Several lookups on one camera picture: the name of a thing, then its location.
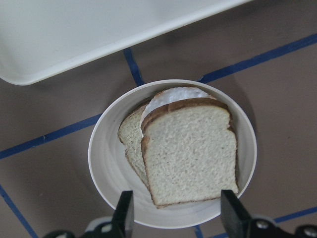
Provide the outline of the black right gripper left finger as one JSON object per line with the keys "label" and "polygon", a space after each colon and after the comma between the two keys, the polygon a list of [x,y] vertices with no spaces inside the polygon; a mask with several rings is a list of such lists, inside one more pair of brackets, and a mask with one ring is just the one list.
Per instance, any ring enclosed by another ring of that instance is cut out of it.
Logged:
{"label": "black right gripper left finger", "polygon": [[113,238],[132,237],[134,227],[133,191],[123,191],[111,220]]}

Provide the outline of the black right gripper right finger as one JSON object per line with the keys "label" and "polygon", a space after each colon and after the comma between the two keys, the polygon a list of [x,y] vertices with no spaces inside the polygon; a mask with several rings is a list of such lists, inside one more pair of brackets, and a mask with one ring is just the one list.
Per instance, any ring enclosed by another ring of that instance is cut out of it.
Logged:
{"label": "black right gripper right finger", "polygon": [[246,238],[251,215],[232,190],[222,190],[221,221],[229,238]]}

